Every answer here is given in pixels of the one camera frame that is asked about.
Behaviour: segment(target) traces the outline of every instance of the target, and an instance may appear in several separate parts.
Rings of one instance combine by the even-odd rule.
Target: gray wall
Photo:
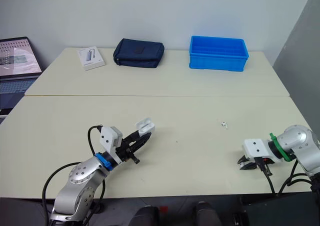
[[[65,47],[122,38],[189,48],[191,35],[243,38],[273,65],[307,0],[0,0],[0,39],[28,36],[45,66]]]
[[[320,137],[320,0],[308,0],[274,69]]]

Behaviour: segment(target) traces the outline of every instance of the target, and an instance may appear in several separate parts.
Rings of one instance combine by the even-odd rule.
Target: zipper pouch
[[[164,50],[165,47],[161,42],[123,38],[113,53],[113,60],[117,65],[156,68]]]

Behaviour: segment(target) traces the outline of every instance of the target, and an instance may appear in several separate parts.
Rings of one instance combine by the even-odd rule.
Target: robotic arm
[[[118,165],[132,159],[140,161],[134,152],[150,138],[155,125],[150,118],[136,124],[137,131],[126,138],[116,127],[98,126],[100,143],[106,150],[96,153],[87,161],[76,165],[68,176],[66,185],[58,193],[50,216],[53,225],[82,225],[88,214],[97,187]]]
[[[237,162],[240,170],[253,170],[257,166],[271,176],[268,164],[290,162],[297,159],[306,175],[311,179],[311,189],[320,189],[320,145],[317,136],[307,127],[293,125],[278,137],[270,133],[271,140],[246,139],[244,156]]]

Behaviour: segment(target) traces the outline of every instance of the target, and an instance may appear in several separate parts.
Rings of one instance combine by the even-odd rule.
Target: white table
[[[25,96],[0,125],[0,196],[40,198],[55,169],[91,157],[90,126],[116,126],[126,136],[147,116],[156,130],[136,153],[141,162],[112,171],[105,197],[269,193],[263,173],[238,168],[244,139],[267,139],[293,124],[308,126],[289,97]],[[98,131],[92,142],[96,151],[103,150]],[[277,191],[292,165],[270,166]],[[56,197],[70,170],[52,180],[47,198]],[[310,191],[304,183],[285,189],[304,191]]]
[[[250,52],[244,72],[189,68],[189,52],[166,50],[157,68],[118,66],[113,48],[99,50],[105,66],[84,71],[66,48],[25,93],[101,96],[289,96],[263,52]]]

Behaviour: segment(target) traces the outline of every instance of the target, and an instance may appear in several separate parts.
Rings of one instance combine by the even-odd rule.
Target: laptop keyboard
[[[24,93],[34,83],[34,81],[36,80],[31,79],[23,81],[1,82],[0,94]]]
[[[5,117],[0,117],[0,124],[5,120]]]

